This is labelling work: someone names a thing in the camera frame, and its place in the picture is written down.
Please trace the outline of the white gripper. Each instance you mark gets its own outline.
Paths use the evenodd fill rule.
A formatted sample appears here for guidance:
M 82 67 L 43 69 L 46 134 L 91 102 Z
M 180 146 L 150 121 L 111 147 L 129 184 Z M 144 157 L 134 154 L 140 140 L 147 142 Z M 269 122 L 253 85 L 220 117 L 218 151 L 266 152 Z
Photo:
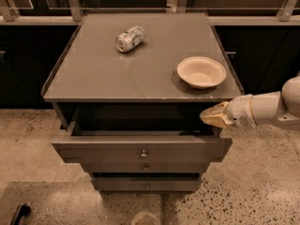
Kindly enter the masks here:
M 226 128 L 234 124 L 237 128 L 255 128 L 256 123 L 251 111 L 252 95 L 245 95 L 234 98 L 230 103 L 221 102 L 208 108 L 200 115 L 202 121 L 218 128 Z

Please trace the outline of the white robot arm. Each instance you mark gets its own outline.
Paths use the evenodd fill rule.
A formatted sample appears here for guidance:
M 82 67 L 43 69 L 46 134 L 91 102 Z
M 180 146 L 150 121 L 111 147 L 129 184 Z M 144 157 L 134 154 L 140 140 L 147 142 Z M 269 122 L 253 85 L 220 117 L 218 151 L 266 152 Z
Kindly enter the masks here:
M 200 113 L 201 120 L 211 126 L 255 128 L 271 125 L 277 128 L 300 128 L 300 76 L 286 81 L 280 91 L 236 97 Z

